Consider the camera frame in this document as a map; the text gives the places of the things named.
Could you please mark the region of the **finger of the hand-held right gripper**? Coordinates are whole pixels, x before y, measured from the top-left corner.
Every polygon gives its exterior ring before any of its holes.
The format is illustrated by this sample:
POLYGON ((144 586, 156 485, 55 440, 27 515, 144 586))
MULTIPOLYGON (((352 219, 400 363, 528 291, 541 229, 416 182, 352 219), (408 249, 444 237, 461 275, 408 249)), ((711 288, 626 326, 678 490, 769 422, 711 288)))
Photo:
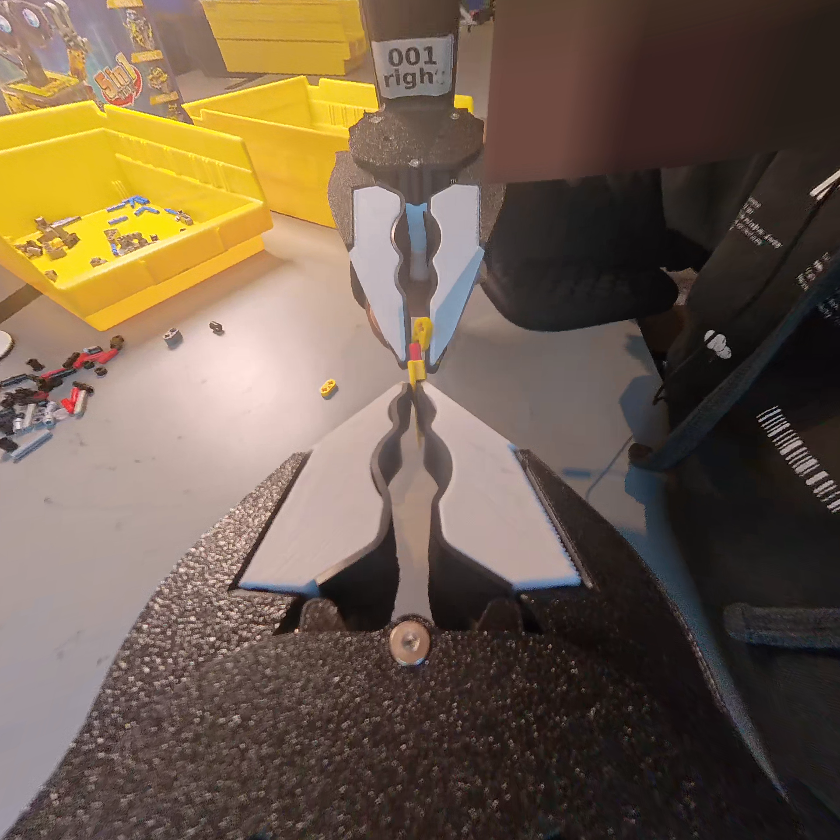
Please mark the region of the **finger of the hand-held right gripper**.
POLYGON ((429 302, 433 334, 427 365, 437 368, 463 315, 484 256, 480 245, 480 188, 451 185, 432 196, 428 210, 436 223, 439 243, 432 257, 436 288, 429 302))
POLYGON ((350 263, 366 301, 397 362, 407 360, 407 309, 400 285, 403 256, 395 242, 405 205, 399 193, 380 185, 358 187, 352 196, 350 263))

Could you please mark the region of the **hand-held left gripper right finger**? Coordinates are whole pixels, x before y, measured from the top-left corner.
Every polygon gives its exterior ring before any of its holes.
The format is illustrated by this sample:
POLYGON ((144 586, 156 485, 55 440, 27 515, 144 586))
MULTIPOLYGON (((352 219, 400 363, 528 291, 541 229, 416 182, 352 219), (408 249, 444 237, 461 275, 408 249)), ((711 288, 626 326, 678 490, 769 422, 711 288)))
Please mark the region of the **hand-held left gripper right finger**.
POLYGON ((515 592, 581 585, 511 441, 428 383, 418 386, 418 424, 446 547, 515 592))

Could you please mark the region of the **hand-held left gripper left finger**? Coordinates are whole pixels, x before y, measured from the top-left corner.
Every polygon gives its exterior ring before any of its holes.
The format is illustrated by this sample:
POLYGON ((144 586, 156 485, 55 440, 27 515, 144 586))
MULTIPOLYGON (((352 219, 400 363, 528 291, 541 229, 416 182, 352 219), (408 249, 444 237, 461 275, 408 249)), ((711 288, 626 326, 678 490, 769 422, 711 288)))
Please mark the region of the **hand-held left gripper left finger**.
POLYGON ((412 407, 409 384, 396 384, 314 445, 245 562, 241 589, 317 592, 382 543, 412 407))

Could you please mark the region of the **long yellow brick beam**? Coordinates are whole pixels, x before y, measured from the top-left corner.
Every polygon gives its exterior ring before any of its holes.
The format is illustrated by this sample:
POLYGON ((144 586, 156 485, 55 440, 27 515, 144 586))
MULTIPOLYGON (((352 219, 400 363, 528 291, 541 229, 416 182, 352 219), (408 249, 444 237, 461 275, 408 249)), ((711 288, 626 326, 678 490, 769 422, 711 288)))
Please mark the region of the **long yellow brick beam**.
POLYGON ((414 409, 414 416, 415 416, 415 428, 416 428, 416 441, 417 446, 419 448, 423 447, 424 444, 424 431, 421 425, 421 413, 418 407, 417 402, 417 394, 418 394, 418 385, 426 380, 426 367, 423 358, 418 358, 416 360, 409 360, 407 362, 407 370, 408 370, 408 377, 409 383, 412 388, 412 398, 413 398, 413 409, 414 409))

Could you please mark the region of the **grey desk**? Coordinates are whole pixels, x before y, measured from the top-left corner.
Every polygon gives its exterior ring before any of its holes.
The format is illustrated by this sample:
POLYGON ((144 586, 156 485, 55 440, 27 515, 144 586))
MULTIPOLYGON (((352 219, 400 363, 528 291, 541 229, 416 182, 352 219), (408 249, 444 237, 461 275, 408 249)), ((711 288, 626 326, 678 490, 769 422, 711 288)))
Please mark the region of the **grey desk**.
MULTIPOLYGON (((2 375, 114 333, 125 347, 82 419, 2 462, 2 833, 67 750, 172 566, 289 455, 404 377, 352 297, 340 235, 272 221, 263 253, 115 330, 44 297, 4 324, 16 344, 2 375), (170 328, 183 335, 175 349, 162 339, 170 328), (339 389, 324 400, 328 379, 339 389)), ((656 444, 667 419, 634 324, 530 332, 479 288, 433 382, 618 528, 645 535, 616 452, 630 437, 656 444)))

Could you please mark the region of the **heap of blue tan pieces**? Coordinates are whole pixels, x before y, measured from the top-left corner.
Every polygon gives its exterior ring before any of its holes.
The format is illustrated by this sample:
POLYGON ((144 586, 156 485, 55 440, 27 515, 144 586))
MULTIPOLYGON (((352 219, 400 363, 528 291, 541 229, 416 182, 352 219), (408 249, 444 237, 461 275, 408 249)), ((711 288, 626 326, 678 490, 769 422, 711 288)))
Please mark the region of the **heap of blue tan pieces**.
POLYGON ((35 229, 12 245, 49 282, 67 284, 189 231, 195 222, 181 208, 135 195, 86 214, 37 217, 35 229))

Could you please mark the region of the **pile of black red pieces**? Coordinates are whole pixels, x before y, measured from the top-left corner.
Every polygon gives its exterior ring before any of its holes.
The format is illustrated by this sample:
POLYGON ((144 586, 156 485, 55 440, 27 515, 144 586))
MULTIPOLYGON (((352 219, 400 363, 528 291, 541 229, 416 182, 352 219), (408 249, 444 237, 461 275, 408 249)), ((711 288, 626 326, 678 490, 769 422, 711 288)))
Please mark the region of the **pile of black red pieces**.
POLYGON ((109 373, 124 347, 125 338, 116 334, 107 345, 70 354, 54 370, 30 359, 29 372, 2 379, 2 462, 20 462, 47 445, 59 425, 82 419, 97 390, 94 380, 109 373))

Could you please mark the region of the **blue robot kit box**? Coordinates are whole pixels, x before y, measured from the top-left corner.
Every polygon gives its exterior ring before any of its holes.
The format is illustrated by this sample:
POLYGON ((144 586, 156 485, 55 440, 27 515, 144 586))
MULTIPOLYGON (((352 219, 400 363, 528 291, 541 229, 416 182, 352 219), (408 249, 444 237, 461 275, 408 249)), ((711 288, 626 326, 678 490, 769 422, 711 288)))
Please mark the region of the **blue robot kit box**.
POLYGON ((154 2, 2 1, 1 113, 90 101, 192 123, 154 2))

